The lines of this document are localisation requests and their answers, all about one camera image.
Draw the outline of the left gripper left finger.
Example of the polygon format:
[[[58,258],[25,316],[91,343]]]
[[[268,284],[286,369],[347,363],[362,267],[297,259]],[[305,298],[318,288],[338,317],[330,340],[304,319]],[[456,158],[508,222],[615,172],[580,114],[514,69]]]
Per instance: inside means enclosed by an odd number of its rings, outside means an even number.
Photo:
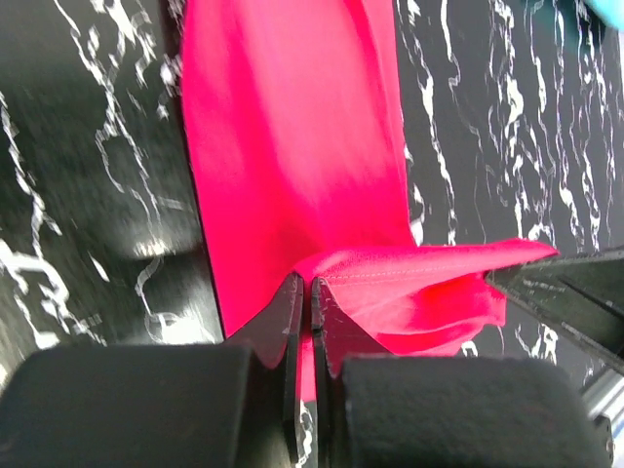
[[[1,398],[5,467],[291,467],[303,281],[214,345],[56,347]]]

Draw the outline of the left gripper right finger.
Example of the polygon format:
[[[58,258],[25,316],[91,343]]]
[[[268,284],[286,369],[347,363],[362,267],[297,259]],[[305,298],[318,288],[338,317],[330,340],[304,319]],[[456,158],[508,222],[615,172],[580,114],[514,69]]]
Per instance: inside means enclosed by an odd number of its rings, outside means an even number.
[[[567,375],[528,359],[399,357],[315,280],[323,467],[607,467],[609,435]]]

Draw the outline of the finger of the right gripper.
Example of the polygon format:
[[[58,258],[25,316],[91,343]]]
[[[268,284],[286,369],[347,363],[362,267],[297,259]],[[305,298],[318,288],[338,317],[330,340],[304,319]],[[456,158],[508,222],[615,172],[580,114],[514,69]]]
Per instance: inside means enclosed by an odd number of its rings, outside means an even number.
[[[587,354],[623,372],[623,249],[491,270],[487,283]]]

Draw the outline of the red t shirt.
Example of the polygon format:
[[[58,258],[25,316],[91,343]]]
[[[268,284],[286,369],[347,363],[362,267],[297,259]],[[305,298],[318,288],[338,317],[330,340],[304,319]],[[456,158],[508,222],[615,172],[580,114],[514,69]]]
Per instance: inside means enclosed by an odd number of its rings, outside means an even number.
[[[453,356],[505,322],[491,269],[541,259],[521,239],[420,247],[388,1],[190,1],[182,108],[227,334],[287,275],[328,284],[400,356]]]

